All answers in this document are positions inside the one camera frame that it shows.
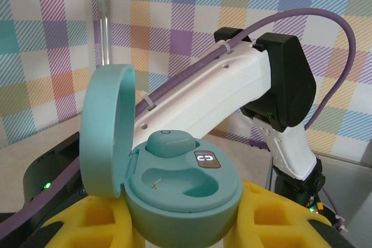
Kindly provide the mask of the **teal earbud charging case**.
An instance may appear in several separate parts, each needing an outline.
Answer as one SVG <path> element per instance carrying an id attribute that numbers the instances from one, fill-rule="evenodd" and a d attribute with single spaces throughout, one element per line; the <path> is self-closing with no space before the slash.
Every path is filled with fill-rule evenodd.
<path id="1" fill-rule="evenodd" d="M 135 71 L 111 64 L 92 76 L 80 129 L 80 172 L 89 195 L 125 196 L 137 231 L 163 248 L 206 248 L 232 227 L 242 195 L 241 178 L 227 155 L 190 130 L 184 113 L 162 112 L 135 140 Z M 146 150 L 149 136 L 180 130 L 196 140 L 173 158 Z"/>

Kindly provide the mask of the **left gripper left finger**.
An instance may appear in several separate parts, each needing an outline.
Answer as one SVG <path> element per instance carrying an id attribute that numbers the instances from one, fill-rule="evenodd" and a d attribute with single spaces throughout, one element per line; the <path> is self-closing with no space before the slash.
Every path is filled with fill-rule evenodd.
<path id="1" fill-rule="evenodd" d="M 87 196 L 43 224 L 62 227 L 46 248 L 145 248 L 134 228 L 126 198 Z"/>

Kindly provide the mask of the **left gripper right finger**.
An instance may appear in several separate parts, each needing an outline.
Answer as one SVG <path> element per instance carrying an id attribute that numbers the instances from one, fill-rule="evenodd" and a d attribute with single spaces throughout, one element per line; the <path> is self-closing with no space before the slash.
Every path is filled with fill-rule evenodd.
<path id="1" fill-rule="evenodd" d="M 246 180 L 242 184 L 223 248 L 352 248 L 324 216 Z"/>

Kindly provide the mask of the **teal wireless earbud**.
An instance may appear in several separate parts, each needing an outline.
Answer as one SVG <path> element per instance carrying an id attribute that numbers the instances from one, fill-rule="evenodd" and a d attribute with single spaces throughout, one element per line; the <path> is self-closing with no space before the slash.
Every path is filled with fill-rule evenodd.
<path id="1" fill-rule="evenodd" d="M 152 133 L 147 142 L 146 150 L 161 158 L 173 158 L 193 151 L 196 148 L 194 137 L 180 130 L 160 130 Z"/>

